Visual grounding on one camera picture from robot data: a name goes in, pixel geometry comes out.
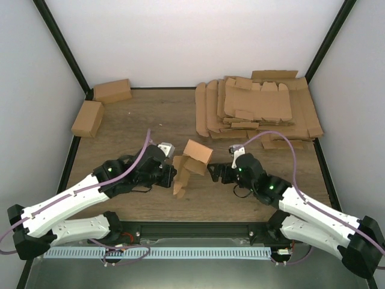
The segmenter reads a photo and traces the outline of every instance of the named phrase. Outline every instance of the wooden tabletop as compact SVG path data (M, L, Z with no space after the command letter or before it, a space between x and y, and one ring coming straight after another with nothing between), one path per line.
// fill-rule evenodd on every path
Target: wooden tabletop
M196 133L194 90L133 90L128 101L105 105L105 114L96 138L82 138L67 187L81 181L106 160L124 154L136 154L143 146L147 128L154 142L172 143L174 155L181 155L188 139L214 150L212 163L229 162L228 147L246 139L213 140ZM256 140L246 147L272 175L291 181L293 160L289 149L264 150ZM297 149L297 183L314 199L330 206L313 145ZM121 194L78 213L75 218L93 217L115 211L120 220L136 221L267 221L274 208L255 197L240 199L233 194L233 184L214 183L209 172L191 175L182 199L172 188L154 186L144 193ZM247 193L238 189L239 195Z

